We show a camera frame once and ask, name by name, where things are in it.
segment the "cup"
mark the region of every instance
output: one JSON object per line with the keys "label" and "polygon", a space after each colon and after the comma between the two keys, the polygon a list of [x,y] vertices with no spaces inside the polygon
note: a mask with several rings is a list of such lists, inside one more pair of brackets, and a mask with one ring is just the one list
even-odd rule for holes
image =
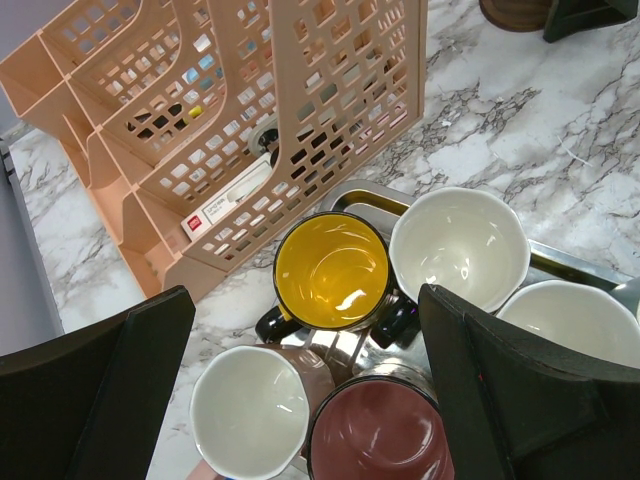
{"label": "cup", "polygon": [[301,327],[355,331],[377,322],[374,339],[386,347],[418,318],[416,305],[395,288],[383,238],[348,213],[298,223],[276,252],[273,283],[280,304],[256,325],[265,343]]}
{"label": "cup", "polygon": [[300,454],[309,419],[333,388],[329,368],[309,350],[227,350],[193,390],[190,416],[198,451],[224,477],[272,478]]}
{"label": "cup", "polygon": [[447,439],[426,379],[383,364],[352,378],[320,406],[307,441],[314,480],[453,480]]}
{"label": "cup", "polygon": [[601,360],[640,368],[640,326],[633,314],[600,289],[561,280],[523,288],[498,318]]}
{"label": "cup", "polygon": [[400,288],[414,302],[424,283],[434,283],[493,312],[524,281],[531,250],[506,203],[449,187],[409,207],[393,228],[389,254]]}

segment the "white mug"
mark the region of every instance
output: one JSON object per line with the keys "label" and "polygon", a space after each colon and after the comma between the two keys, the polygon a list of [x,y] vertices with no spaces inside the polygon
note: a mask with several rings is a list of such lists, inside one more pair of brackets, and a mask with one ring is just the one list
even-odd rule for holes
{"label": "white mug", "polygon": [[576,352],[640,368],[640,326],[602,290],[549,280],[523,288],[498,318]]}
{"label": "white mug", "polygon": [[193,390],[196,446],[220,475],[266,480],[280,474],[304,444],[309,420],[334,388],[316,354],[278,345],[221,353]]}
{"label": "white mug", "polygon": [[524,281],[531,250],[517,215],[493,195],[448,187],[420,197],[391,234],[398,284],[414,302],[425,283],[497,310]]}

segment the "silver tray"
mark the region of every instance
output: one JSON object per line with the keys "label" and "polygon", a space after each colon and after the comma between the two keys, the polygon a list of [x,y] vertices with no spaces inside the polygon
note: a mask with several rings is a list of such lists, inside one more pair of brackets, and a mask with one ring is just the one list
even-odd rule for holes
{"label": "silver tray", "polygon": [[[415,200],[373,182],[354,180],[329,192],[320,210],[358,215],[371,223],[388,242],[398,218]],[[533,240],[529,243],[531,264],[523,285],[560,278],[609,291],[632,278]],[[399,363],[431,380],[431,368],[419,325],[407,329],[386,350],[370,338],[368,330],[350,333],[303,329],[283,339],[281,344],[304,346],[319,354],[331,369],[336,385],[380,363]]]}

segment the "black rim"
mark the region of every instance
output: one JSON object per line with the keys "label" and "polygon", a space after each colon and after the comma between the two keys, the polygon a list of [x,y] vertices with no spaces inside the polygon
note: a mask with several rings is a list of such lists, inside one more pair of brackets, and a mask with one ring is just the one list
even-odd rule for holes
{"label": "black rim", "polygon": [[[299,226],[301,226],[303,223],[306,223],[306,222],[308,222],[310,220],[313,220],[316,217],[322,217],[322,216],[327,216],[327,215],[340,215],[340,216],[343,216],[343,217],[349,217],[349,218],[353,218],[353,219],[358,220],[358,221],[362,222],[363,224],[365,224],[367,227],[369,227],[369,229],[373,232],[373,234],[378,238],[378,240],[382,244],[382,248],[384,248],[384,253],[385,253],[386,257],[387,257],[387,283],[385,285],[384,291],[382,292],[382,295],[380,296],[380,299],[378,300],[378,303],[376,304],[375,307],[373,307],[371,309],[371,311],[367,315],[362,317],[357,322],[354,322],[354,323],[348,325],[347,327],[340,327],[340,328],[317,327],[317,326],[314,326],[314,325],[310,325],[307,322],[305,322],[304,320],[298,318],[296,315],[293,314],[293,312],[289,309],[289,307],[287,307],[287,304],[282,299],[282,296],[280,295],[280,290],[278,289],[278,282],[277,282],[277,278],[276,278],[276,266],[278,265],[278,257],[280,256],[280,251],[282,250],[282,247],[286,243],[286,241],[288,240],[289,236]],[[382,235],[380,235],[380,232],[378,232],[378,230],[376,230],[376,228],[373,225],[371,225],[369,222],[367,222],[364,218],[359,217],[357,215],[354,215],[352,213],[347,213],[347,212],[319,212],[319,213],[314,213],[313,215],[310,215],[307,218],[304,218],[304,219],[300,220],[298,223],[296,223],[291,228],[291,230],[289,230],[289,232],[284,236],[284,238],[280,242],[280,245],[278,245],[278,249],[276,250],[276,255],[275,255],[274,260],[273,260],[273,273],[272,273],[272,276],[273,276],[273,286],[274,286],[274,288],[276,290],[276,296],[278,297],[278,302],[280,302],[280,305],[282,306],[282,308],[284,308],[287,311],[287,313],[291,316],[291,318],[293,318],[294,321],[298,322],[303,327],[309,328],[311,330],[330,330],[330,331],[345,330],[345,328],[353,328],[353,327],[355,327],[357,325],[360,325],[360,324],[364,323],[365,321],[367,321],[371,317],[371,315],[373,315],[376,311],[378,311],[378,309],[384,303],[384,301],[387,298],[387,296],[389,295],[389,293],[391,293],[393,291],[393,288],[394,288],[394,285],[395,285],[395,283],[394,283],[394,275],[393,275],[393,266],[391,265],[391,259],[389,258],[389,248],[387,246],[387,242],[384,241],[384,238],[382,238]]]}
{"label": "black rim", "polygon": [[305,446],[306,446],[306,451],[307,451],[307,470],[309,471],[309,477],[311,478],[311,480],[314,480],[313,467],[311,466],[311,463],[312,463],[311,441],[313,440],[313,431],[314,431],[314,429],[316,427],[316,423],[320,419],[320,415],[322,415],[322,412],[324,411],[326,406],[331,402],[331,400],[333,400],[336,397],[336,395],[340,394],[341,392],[343,392],[347,388],[352,387],[353,385],[357,385],[357,384],[363,383],[363,382],[370,382],[372,380],[383,380],[383,381],[389,382],[389,383],[398,383],[400,385],[403,385],[405,387],[410,388],[414,392],[416,392],[419,395],[421,395],[422,398],[427,400],[429,402],[429,404],[433,407],[433,409],[436,411],[438,416],[440,416],[440,408],[438,407],[438,404],[436,403],[436,401],[433,398],[431,398],[431,396],[428,393],[426,393],[425,391],[421,390],[420,388],[418,388],[413,383],[411,383],[411,382],[409,382],[407,380],[404,380],[403,378],[392,377],[392,376],[389,376],[389,375],[379,375],[379,374],[376,374],[376,375],[365,375],[365,376],[362,376],[362,377],[351,378],[351,379],[347,380],[346,382],[344,382],[342,385],[340,385],[338,388],[336,388],[333,392],[331,392],[329,394],[329,396],[327,398],[325,398],[322,401],[322,403],[318,407],[318,410],[316,411],[315,415],[313,416],[313,420],[311,421],[311,424],[309,425],[309,434],[307,435],[307,439],[305,440]]}

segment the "black mug handle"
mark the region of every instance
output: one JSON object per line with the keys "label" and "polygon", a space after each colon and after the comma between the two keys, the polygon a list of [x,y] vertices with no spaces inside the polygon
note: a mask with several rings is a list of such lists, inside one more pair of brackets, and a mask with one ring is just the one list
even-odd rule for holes
{"label": "black mug handle", "polygon": [[380,348],[388,348],[413,322],[420,322],[418,306],[401,293],[389,311],[371,329],[371,338]]}
{"label": "black mug handle", "polygon": [[264,343],[275,343],[301,328],[302,325],[292,318],[285,317],[280,305],[276,305],[258,320],[256,333]]}

